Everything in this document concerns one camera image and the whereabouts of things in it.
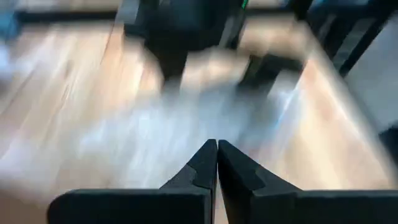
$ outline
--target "green light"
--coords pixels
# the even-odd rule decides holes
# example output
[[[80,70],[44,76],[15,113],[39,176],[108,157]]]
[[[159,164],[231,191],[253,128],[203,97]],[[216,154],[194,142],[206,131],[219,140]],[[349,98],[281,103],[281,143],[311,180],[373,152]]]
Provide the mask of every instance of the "green light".
[[[243,4],[242,4],[242,9],[244,9],[246,7],[246,4],[248,3],[248,0],[244,0]]]

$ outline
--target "wooden surface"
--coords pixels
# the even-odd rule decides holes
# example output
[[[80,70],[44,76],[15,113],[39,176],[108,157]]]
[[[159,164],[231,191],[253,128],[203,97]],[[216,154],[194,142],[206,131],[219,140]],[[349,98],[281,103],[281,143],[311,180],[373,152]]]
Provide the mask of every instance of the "wooden surface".
[[[122,0],[7,0],[15,1],[19,9],[28,11],[97,11],[117,9]],[[280,0],[250,0],[249,7],[276,6]]]
[[[245,153],[302,189],[396,187],[384,149],[307,28],[287,19],[254,20],[246,29],[242,48],[307,64],[294,91],[300,106],[291,137],[281,149]],[[204,139],[235,128],[212,136],[201,124],[213,110],[202,119],[190,98],[182,106],[179,98],[156,100],[159,71],[138,41],[123,41],[122,30],[112,24],[27,27],[9,46],[12,78],[0,94],[2,223],[45,223],[48,203],[70,189],[160,187]],[[216,49],[192,55],[182,89],[234,84],[246,63]],[[222,111],[219,101],[214,107]],[[233,116],[225,124],[241,130]],[[275,150],[281,153],[270,162]],[[226,223],[220,192],[216,209],[216,222]]]

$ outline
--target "black object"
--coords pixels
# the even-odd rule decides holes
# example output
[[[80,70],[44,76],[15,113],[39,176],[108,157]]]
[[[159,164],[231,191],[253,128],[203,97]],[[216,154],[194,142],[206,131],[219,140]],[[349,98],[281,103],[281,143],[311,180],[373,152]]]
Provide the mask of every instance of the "black object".
[[[242,0],[124,0],[118,16],[127,36],[141,37],[165,81],[182,76],[188,51],[217,45]],[[123,7],[131,8],[123,12]]]
[[[303,191],[211,139],[160,189],[71,191],[51,203],[49,224],[213,223],[216,163],[230,224],[398,222],[396,190]]]
[[[298,20],[304,20],[312,2],[313,0],[288,0],[286,6],[293,11]]]
[[[299,60],[266,54],[263,57],[251,55],[249,65],[239,86],[259,88],[265,83],[272,83],[282,70],[301,74],[303,63]]]
[[[395,1],[315,1],[307,21],[336,69],[345,76],[397,9]]]
[[[214,222],[217,143],[207,142],[160,189],[73,190],[49,206],[49,224]]]
[[[0,40],[16,38],[19,34],[19,22],[12,10],[0,11]]]
[[[395,124],[380,133],[379,139],[388,150],[395,165],[398,167],[398,125]]]
[[[218,142],[218,172],[230,224],[397,223],[398,191],[302,191]]]

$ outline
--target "blurry object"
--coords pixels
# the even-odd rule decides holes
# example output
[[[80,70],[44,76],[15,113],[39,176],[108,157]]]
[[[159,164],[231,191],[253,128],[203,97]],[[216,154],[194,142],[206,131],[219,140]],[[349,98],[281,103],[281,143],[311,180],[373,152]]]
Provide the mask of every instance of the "blurry object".
[[[261,85],[273,82],[282,70],[290,70],[301,74],[303,65],[298,60],[283,58],[272,54],[263,57],[251,56],[249,65],[240,83],[241,87],[259,88]]]
[[[188,55],[180,89],[201,93],[218,86],[236,86],[242,79],[248,56],[230,49],[209,48]]]
[[[378,133],[398,122],[397,37],[396,14],[345,77],[351,94]]]
[[[243,128],[239,145],[245,149],[267,148],[264,162],[274,166],[285,153],[302,116],[302,102],[297,85],[300,73],[282,70],[276,76],[266,98],[254,105]]]
[[[0,93],[6,90],[12,81],[13,64],[9,56],[9,46],[0,40]]]
[[[300,60],[308,53],[308,40],[300,37],[296,28],[293,14],[247,17],[239,37],[238,51],[260,58],[272,53]]]
[[[217,45],[227,17],[241,0],[124,0],[117,21],[127,36],[140,37],[159,60],[165,82],[181,79],[189,51]]]
[[[18,35],[19,28],[15,10],[16,0],[0,1],[0,41]]]
[[[298,20],[307,17],[307,11],[311,6],[313,0],[284,0],[286,7],[293,11]]]
[[[358,61],[397,9],[386,0],[316,0],[307,21],[342,76]]]

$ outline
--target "black plastic part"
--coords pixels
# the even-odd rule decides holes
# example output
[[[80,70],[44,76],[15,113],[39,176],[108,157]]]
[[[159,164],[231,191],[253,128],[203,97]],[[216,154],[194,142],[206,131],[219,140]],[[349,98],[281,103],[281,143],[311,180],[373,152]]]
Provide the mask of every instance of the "black plastic part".
[[[207,142],[160,189],[74,190],[49,206],[49,224],[214,222],[217,143]]]
[[[169,80],[179,82],[187,62],[188,51],[167,43],[145,42],[145,48],[156,57],[162,70],[164,82]]]
[[[289,0],[287,7],[292,10],[298,20],[304,20],[313,0]]]
[[[241,0],[140,0],[135,18],[126,14],[125,34],[142,37],[148,45],[184,51],[203,50],[220,41],[227,17],[240,8]]]
[[[218,142],[218,172],[230,224],[398,223],[398,191],[302,191]]]
[[[222,39],[225,38],[225,42],[221,43],[220,40],[220,45],[219,47],[226,47],[227,49],[232,49],[236,50],[239,45],[240,41],[240,33],[242,31],[242,28],[244,26],[244,20],[245,20],[245,12],[243,10],[238,10],[234,14],[230,15],[229,21],[231,24],[226,23],[226,26],[224,27],[223,35],[224,32],[226,37],[221,36]]]

